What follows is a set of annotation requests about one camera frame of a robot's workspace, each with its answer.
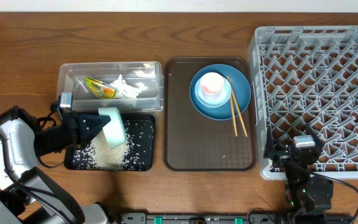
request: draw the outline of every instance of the plastic storage bin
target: plastic storage bin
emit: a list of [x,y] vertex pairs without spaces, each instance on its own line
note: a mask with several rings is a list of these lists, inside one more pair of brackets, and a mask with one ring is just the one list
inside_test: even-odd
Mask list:
[[324,142],[314,170],[358,179],[358,26],[259,27],[248,56],[260,175],[285,178],[263,158],[267,126],[285,145],[308,123]]
[[[128,85],[143,83],[147,87],[136,99],[100,99],[86,86],[84,78],[92,77],[107,84],[119,75]],[[73,110],[97,111],[116,107],[120,111],[161,111],[163,108],[163,75],[158,62],[71,63],[60,67],[58,98],[63,92],[73,95]]]

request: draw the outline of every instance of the blue bowl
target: blue bowl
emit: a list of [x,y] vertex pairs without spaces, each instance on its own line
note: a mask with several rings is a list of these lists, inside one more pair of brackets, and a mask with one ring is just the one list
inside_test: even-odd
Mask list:
[[[225,104],[217,108],[208,108],[197,99],[195,91],[196,83],[204,74],[208,72],[216,72],[224,77],[230,77],[231,85],[233,87],[237,103],[239,104],[240,111],[241,113],[244,112],[244,110],[248,107],[249,101],[251,100],[251,88],[248,79],[238,69],[223,64],[209,65],[205,68],[202,68],[193,77],[190,83],[190,99],[194,107],[207,118],[220,121],[232,119],[230,101],[227,101]],[[233,106],[234,112],[236,116],[238,116],[236,106]]]

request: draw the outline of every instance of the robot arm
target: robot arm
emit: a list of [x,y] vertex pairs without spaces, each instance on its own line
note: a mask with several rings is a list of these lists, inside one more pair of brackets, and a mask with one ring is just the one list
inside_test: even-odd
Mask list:
[[[107,223],[97,204],[81,207],[39,168],[40,156],[64,148],[81,148],[91,141],[109,116],[62,114],[62,124],[41,130],[38,119],[14,106],[0,115],[0,223]],[[25,220],[19,219],[34,200],[42,208]]]
[[[292,145],[275,150],[271,131],[267,131],[267,143],[264,158],[273,161],[274,168],[285,170],[287,199],[293,208],[287,213],[290,224],[298,223],[327,223],[326,211],[331,209],[331,198],[334,193],[333,181],[344,184],[358,193],[353,185],[325,177],[309,171],[309,165],[314,164],[323,151],[324,144],[306,124],[305,136],[293,138]],[[352,221],[358,216],[358,208]]]

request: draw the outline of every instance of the chopsticks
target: chopsticks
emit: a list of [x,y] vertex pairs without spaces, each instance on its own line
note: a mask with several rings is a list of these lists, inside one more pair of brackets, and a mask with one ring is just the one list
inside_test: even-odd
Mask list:
[[228,76],[226,78],[229,81],[229,84],[231,87],[230,106],[231,106],[231,115],[233,117],[234,132],[236,133],[236,136],[237,136],[237,125],[236,125],[236,119],[235,119],[236,116],[234,114],[234,108],[233,108],[233,100],[234,100],[234,104],[236,104],[236,109],[237,109],[237,113],[239,114],[239,117],[240,117],[242,128],[246,134],[246,137],[248,137],[246,126],[244,124],[244,121],[242,120],[241,111],[240,111],[239,105],[237,103],[236,96],[234,94],[233,86],[231,85],[230,78]]
[[230,106],[231,106],[231,116],[233,117],[234,132],[237,137],[236,115],[234,114],[234,108],[233,108],[233,94],[230,95]]

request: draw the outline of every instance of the dish rack grid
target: dish rack grid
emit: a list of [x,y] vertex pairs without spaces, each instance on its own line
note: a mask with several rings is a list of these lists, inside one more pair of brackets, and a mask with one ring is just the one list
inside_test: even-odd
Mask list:
[[279,150],[308,123],[324,143],[312,169],[358,178],[358,26],[259,27],[249,58],[262,177],[285,178],[262,157],[267,127]]

